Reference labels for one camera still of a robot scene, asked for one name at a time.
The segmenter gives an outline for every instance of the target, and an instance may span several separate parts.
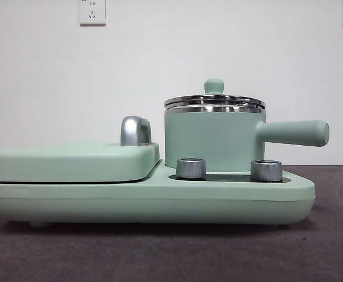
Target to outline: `pot lid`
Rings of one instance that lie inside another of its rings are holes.
[[[203,95],[181,96],[166,100],[164,107],[168,110],[181,107],[224,106],[258,109],[259,112],[265,109],[265,103],[261,100],[224,95],[224,82],[221,79],[208,79],[204,84],[204,90]]]

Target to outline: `stainless steel lid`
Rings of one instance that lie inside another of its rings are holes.
[[[209,79],[204,84],[204,95],[181,96],[166,100],[168,112],[254,112],[264,113],[265,103],[261,100],[224,95],[224,82]]]

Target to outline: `metal rim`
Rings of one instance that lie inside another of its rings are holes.
[[[170,108],[165,113],[204,113],[204,112],[226,112],[226,113],[265,113],[265,110],[259,108],[244,108],[240,106],[191,106]]]
[[[229,95],[196,95],[196,96],[182,96],[166,100],[164,107],[168,110],[179,106],[190,105],[232,105],[241,106],[244,108],[258,108],[265,109],[265,103],[261,100],[243,97],[243,96],[229,96]]]

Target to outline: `silver knob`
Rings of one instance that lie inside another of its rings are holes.
[[[187,157],[177,160],[177,177],[199,179],[206,176],[206,161]]]
[[[266,182],[282,181],[283,165],[277,160],[253,160],[251,178]]]

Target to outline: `lid knob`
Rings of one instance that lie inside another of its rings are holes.
[[[204,84],[206,94],[222,94],[224,93],[224,82],[221,79],[211,78]]]

